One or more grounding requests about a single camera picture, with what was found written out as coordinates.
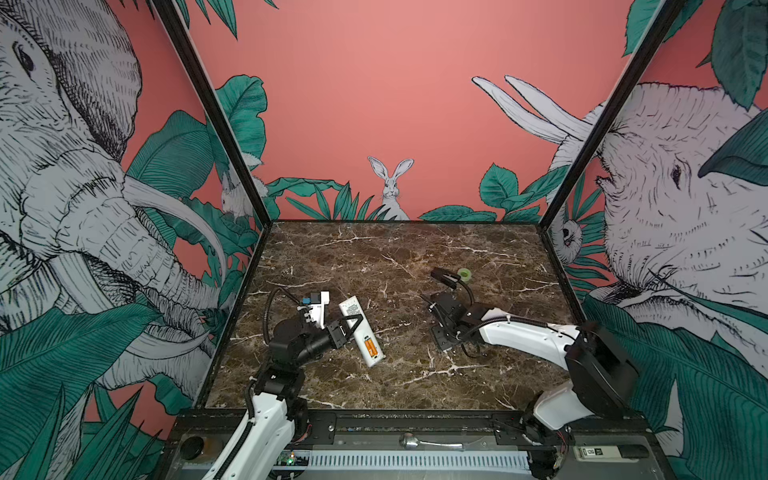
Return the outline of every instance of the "rabbit illustration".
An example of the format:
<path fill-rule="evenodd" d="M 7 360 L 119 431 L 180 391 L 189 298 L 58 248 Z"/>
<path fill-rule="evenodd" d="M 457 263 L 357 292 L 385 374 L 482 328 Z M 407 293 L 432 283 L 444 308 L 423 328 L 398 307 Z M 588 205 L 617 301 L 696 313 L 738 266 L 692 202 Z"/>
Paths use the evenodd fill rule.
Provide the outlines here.
<path fill-rule="evenodd" d="M 382 195 L 382 205 L 384 205 L 384 208 L 382 208 L 382 211 L 389 209 L 389 212 L 382 217 L 382 220 L 409 220 L 406 212 L 402 211 L 402 208 L 397 203 L 397 197 L 400 196 L 397 178 L 413 166 L 413 160 L 409 158 L 400 162 L 391 177 L 383 163 L 374 157 L 368 157 L 368 160 L 371 162 L 371 167 L 373 167 L 376 175 L 384 179 L 384 193 Z"/>

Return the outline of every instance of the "elephant eye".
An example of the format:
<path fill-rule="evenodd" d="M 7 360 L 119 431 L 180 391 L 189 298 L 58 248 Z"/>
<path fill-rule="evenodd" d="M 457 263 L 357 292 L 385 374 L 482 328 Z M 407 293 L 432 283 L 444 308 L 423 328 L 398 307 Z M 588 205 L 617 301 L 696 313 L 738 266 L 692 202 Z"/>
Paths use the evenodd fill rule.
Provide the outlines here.
<path fill-rule="evenodd" d="M 678 190 L 680 189 L 680 175 L 681 175 L 680 165 L 675 165 L 674 168 L 672 169 L 672 181 L 677 186 Z"/>
<path fill-rule="evenodd" d="M 29 55 L 27 55 L 27 52 L 24 51 L 24 46 L 20 45 L 18 42 L 14 43 L 13 53 L 16 54 L 18 63 L 22 65 L 22 68 L 24 68 L 24 71 L 26 71 L 27 75 L 29 75 L 30 72 L 32 72 L 35 69 L 35 63 L 32 61 Z"/>

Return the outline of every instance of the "label sticker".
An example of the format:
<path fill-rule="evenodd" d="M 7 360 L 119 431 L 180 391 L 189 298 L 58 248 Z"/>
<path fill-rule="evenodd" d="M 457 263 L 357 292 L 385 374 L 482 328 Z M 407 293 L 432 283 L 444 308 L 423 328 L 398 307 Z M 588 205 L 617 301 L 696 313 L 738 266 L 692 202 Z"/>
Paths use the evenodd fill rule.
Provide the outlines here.
<path fill-rule="evenodd" d="M 371 356 L 371 358 L 375 358 L 377 355 L 379 355 L 379 351 L 376 349 L 376 345 L 373 345 L 373 339 L 366 340 L 366 348 L 368 349 L 368 354 Z"/>

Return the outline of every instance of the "marble table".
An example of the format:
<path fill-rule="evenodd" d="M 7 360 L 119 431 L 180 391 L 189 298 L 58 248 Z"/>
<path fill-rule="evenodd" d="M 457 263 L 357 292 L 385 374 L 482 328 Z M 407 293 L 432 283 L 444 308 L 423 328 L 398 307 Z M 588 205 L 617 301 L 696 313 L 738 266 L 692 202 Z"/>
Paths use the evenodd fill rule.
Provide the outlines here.
<path fill-rule="evenodd" d="M 261 314 L 276 285 L 297 296 L 330 291 L 328 313 L 357 295 L 386 358 L 367 368 L 356 344 L 306 366 L 302 394 L 322 409 L 523 409 L 567 373 L 500 346 L 438 352 L 420 293 L 444 289 L 434 266 L 471 270 L 477 301 L 551 323 L 573 323 L 544 247 L 529 225 L 309 223 L 273 226 L 208 408 L 243 407 L 242 391 L 266 356 Z M 295 310 L 278 296 L 272 326 Z"/>

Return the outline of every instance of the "black knob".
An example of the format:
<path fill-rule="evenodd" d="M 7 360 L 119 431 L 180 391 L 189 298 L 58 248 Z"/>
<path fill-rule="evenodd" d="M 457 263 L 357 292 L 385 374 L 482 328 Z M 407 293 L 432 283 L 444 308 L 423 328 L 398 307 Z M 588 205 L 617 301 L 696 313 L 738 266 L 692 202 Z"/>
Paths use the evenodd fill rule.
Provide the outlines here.
<path fill-rule="evenodd" d="M 203 453 L 203 445 L 205 442 L 201 437 L 190 437 L 184 440 L 179 448 L 181 458 L 184 460 L 194 460 Z"/>

